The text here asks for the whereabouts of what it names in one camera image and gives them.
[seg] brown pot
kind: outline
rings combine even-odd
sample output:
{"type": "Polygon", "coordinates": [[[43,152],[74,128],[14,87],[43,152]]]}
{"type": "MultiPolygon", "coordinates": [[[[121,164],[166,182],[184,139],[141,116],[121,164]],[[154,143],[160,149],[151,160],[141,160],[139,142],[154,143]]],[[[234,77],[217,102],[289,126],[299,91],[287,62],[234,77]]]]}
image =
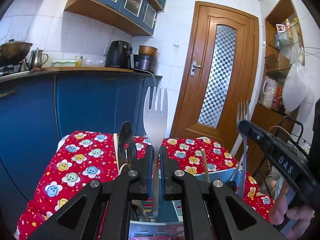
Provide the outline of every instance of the brown pot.
{"type": "Polygon", "coordinates": [[[150,46],[139,46],[139,54],[148,55],[152,57],[157,56],[157,48],[150,47],[150,46]]]}

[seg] kitchen counter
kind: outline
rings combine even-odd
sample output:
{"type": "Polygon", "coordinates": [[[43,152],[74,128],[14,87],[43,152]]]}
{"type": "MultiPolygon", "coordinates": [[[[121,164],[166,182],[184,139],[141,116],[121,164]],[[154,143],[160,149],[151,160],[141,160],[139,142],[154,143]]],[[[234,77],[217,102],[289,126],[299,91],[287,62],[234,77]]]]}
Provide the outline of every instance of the kitchen counter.
{"type": "MultiPolygon", "coordinates": [[[[99,72],[101,76],[141,76],[141,77],[150,77],[152,76],[148,73],[143,73],[140,71],[134,71],[130,69],[120,69],[120,68],[107,68],[107,67],[49,67],[43,68],[39,72],[32,73],[31,71],[24,71],[19,73],[10,74],[7,76],[0,77],[0,84],[3,82],[13,81],[16,79],[27,78],[27,77],[36,77],[41,75],[83,75],[88,74],[92,75],[99,72]]],[[[162,76],[154,75],[156,79],[162,78],[162,76]]]]}

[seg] wooden stick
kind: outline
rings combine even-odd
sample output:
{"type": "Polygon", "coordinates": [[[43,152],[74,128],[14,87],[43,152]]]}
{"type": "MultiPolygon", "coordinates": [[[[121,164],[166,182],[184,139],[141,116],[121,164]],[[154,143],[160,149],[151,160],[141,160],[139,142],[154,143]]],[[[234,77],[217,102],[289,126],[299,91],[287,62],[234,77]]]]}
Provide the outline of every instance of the wooden stick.
{"type": "Polygon", "coordinates": [[[205,172],[205,180],[210,183],[207,159],[206,159],[206,156],[205,156],[204,149],[201,149],[201,156],[202,156],[202,162],[203,162],[203,167],[204,167],[204,172],[205,172]]]}

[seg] frosted glass panel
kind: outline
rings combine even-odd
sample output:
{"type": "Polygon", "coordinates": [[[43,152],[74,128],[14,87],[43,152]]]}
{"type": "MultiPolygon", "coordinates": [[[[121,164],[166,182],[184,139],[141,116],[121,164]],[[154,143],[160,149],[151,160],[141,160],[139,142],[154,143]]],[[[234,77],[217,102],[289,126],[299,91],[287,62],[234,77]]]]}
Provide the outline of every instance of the frosted glass panel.
{"type": "Polygon", "coordinates": [[[198,123],[217,128],[226,100],[236,48],[236,30],[218,25],[207,90],[198,123]]]}

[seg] silver fork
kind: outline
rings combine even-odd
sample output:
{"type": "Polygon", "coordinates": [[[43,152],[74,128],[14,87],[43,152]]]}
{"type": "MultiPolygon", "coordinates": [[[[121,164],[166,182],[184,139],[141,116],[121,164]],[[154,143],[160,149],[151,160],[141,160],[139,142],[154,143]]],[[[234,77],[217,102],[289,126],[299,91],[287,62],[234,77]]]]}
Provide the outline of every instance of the silver fork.
{"type": "MultiPolygon", "coordinates": [[[[237,116],[236,116],[236,124],[238,127],[239,122],[242,120],[250,120],[250,114],[249,114],[249,104],[248,101],[245,102],[239,102],[237,105],[237,116]]],[[[238,167],[235,169],[235,171],[232,173],[230,177],[230,181],[234,180],[236,173],[238,172],[240,165],[242,165],[242,171],[240,175],[240,183],[239,183],[239,189],[238,189],[238,195],[243,198],[244,195],[244,182],[245,182],[245,172],[246,172],[246,166],[247,166],[247,137],[244,134],[241,134],[242,141],[243,141],[243,154],[241,156],[241,159],[238,163],[238,167]]]]}
{"type": "Polygon", "coordinates": [[[153,97],[151,109],[149,109],[150,90],[148,87],[143,108],[144,130],[153,146],[154,158],[152,167],[152,187],[153,187],[153,217],[158,216],[159,210],[159,150],[167,128],[168,117],[168,94],[167,89],[158,88],[156,105],[156,87],[153,88],[153,97]],[[164,98],[161,100],[161,94],[164,90],[164,98]]]}

